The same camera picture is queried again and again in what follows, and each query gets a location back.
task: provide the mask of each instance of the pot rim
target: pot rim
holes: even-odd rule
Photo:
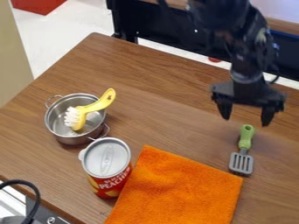
[[[106,115],[107,115],[107,111],[104,109],[104,115],[101,119],[101,122],[99,122],[99,124],[94,127],[93,129],[91,129],[90,131],[88,131],[87,133],[85,134],[80,134],[78,136],[62,136],[62,135],[59,135],[57,133],[55,133],[51,128],[50,128],[50,125],[49,125],[49,114],[50,114],[50,111],[53,110],[55,108],[55,106],[61,102],[63,99],[67,98],[67,97],[72,97],[72,96],[89,96],[89,97],[92,97],[94,98],[96,101],[99,100],[99,98],[93,94],[84,94],[84,93],[76,93],[76,94],[68,94],[68,95],[64,95],[62,96],[60,99],[58,99],[57,101],[55,101],[48,109],[47,111],[45,112],[45,126],[47,127],[47,129],[53,133],[53,135],[55,135],[56,137],[64,137],[64,138],[79,138],[79,137],[87,137],[90,133],[94,132],[95,130],[97,130],[98,128],[100,128],[101,125],[103,125],[105,123],[105,120],[106,120]]]

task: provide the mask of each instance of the can label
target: can label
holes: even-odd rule
[[[88,175],[89,183],[93,188],[93,192],[101,198],[118,197],[122,188],[126,184],[129,174],[132,171],[132,165],[129,163],[127,168],[121,173],[111,178],[96,178]]]

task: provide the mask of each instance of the wall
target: wall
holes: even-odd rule
[[[8,0],[0,0],[0,107],[33,81]]]

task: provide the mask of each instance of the spatula head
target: spatula head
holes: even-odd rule
[[[254,158],[234,152],[229,162],[229,169],[237,174],[250,175],[254,170]]]

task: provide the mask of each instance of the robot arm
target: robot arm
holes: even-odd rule
[[[232,57],[232,79],[212,85],[220,114],[228,120],[234,103],[260,107],[262,125],[268,126],[283,111],[285,95],[272,89],[262,73],[275,67],[279,50],[267,20],[248,0],[188,0],[188,11],[196,27],[225,40]]]

